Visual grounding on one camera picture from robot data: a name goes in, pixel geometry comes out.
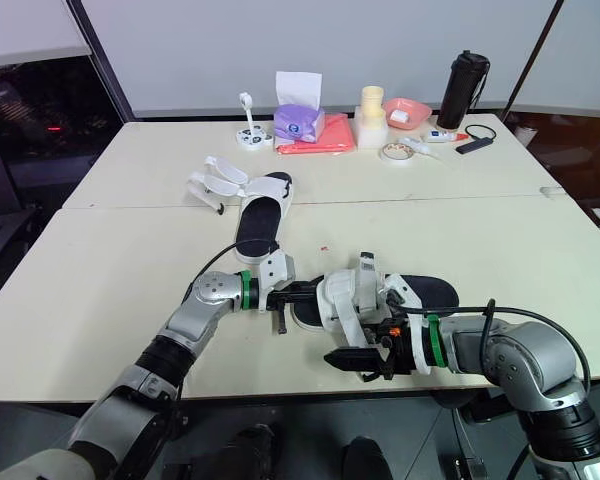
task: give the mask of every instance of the white tissue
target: white tissue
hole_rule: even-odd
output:
[[[322,74],[276,72],[276,93],[279,105],[304,105],[318,110],[322,93]]]

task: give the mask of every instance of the white table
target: white table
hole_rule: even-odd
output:
[[[225,157],[252,177],[288,172],[295,183],[295,204],[540,195],[542,187],[559,187],[494,115],[467,115],[463,125],[470,123],[495,129],[494,144],[467,155],[455,151],[459,143],[434,144],[442,161],[416,155],[408,167],[384,164],[376,150],[340,155],[246,152],[235,141],[244,122],[128,123],[64,207],[203,205],[187,192],[185,182],[203,168],[207,155]],[[418,136],[433,124],[432,118],[418,130],[391,129],[390,139]]]
[[[232,241],[236,222],[236,207],[223,216],[203,208],[59,211],[0,292],[0,400],[96,399],[136,360],[198,269]],[[566,195],[293,205],[281,244],[298,279],[353,266],[367,250],[384,271],[448,280],[463,305],[494,297],[548,315],[581,343],[600,378],[600,232]],[[216,267],[244,268],[232,254]],[[185,397],[485,384],[439,369],[364,384],[322,360],[332,337],[290,317],[288,326],[278,336],[269,314],[223,318]]]

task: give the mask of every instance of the purple tissue box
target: purple tissue box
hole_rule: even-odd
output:
[[[280,105],[273,114],[276,137],[316,143],[324,130],[324,110],[303,105]]]

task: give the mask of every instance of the white wall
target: white wall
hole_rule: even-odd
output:
[[[503,106],[553,0],[83,0],[136,115],[274,107],[276,70],[322,72],[323,105],[385,87],[437,105],[453,59],[489,57],[483,105]]]
[[[90,53],[63,0],[0,0],[0,65]]]
[[[566,0],[513,110],[600,116],[600,0]]]

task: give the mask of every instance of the black thermos bottle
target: black thermos bottle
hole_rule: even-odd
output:
[[[451,76],[447,91],[440,106],[437,125],[444,130],[456,130],[467,113],[471,103],[480,96],[476,89],[481,80],[486,80],[489,72],[489,59],[477,53],[465,50],[451,64]]]

